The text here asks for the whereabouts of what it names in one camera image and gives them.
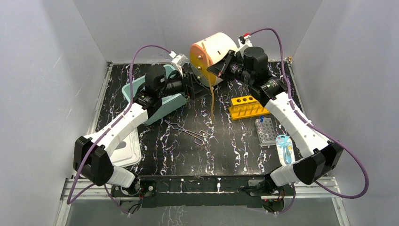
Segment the tan rubber tube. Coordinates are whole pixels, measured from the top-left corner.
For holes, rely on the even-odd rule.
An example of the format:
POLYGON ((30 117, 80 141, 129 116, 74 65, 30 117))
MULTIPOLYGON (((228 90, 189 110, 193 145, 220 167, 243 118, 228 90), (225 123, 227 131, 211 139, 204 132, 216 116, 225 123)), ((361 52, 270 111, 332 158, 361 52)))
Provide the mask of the tan rubber tube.
POLYGON ((214 125, 214 123, 215 123, 215 116, 214 116, 215 95, 214 95, 213 83, 211 82, 211 78, 210 78, 209 72, 207 71, 207 68, 210 66, 210 63, 209 63, 209 58, 208 58, 208 54, 207 54, 207 51, 206 51, 205 43, 202 42, 201 45, 202 45, 202 48, 203 48, 203 51, 204 51, 204 55, 205 55, 205 59, 206 59, 206 63, 207 63, 205 72, 206 72, 206 75, 207 75, 209 90, 210 90, 211 96, 212 96, 211 110, 210 110, 210 119, 211 119, 212 125, 214 125))

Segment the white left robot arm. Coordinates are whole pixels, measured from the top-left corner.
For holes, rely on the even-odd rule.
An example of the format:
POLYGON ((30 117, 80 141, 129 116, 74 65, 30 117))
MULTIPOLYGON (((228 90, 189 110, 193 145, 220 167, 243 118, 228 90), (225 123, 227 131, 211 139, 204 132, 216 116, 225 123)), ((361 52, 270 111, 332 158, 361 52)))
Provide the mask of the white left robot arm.
POLYGON ((174 65, 152 66, 146 75, 126 85, 128 106, 100 131, 79 137, 74 145, 77 176, 96 186, 121 186, 129 196, 140 192, 139 176, 112 162, 119 144, 141 124, 157 121, 183 106, 188 99, 207 94, 208 87, 193 72, 174 65))

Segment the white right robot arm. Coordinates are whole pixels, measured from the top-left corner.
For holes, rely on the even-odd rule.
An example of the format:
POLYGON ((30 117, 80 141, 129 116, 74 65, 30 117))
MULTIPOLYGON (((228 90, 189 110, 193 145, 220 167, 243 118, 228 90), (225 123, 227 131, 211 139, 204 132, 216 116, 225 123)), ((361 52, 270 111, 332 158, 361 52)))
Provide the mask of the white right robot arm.
POLYGON ((302 159, 266 175, 269 194, 277 195, 290 183, 310 185, 336 167, 343 149, 311 129, 308 119, 300 119, 304 114, 290 103, 287 85, 268 70, 268 57, 261 47, 249 47, 243 54, 229 50, 207 71, 225 81, 247 84, 251 96, 282 124, 297 145, 302 159))

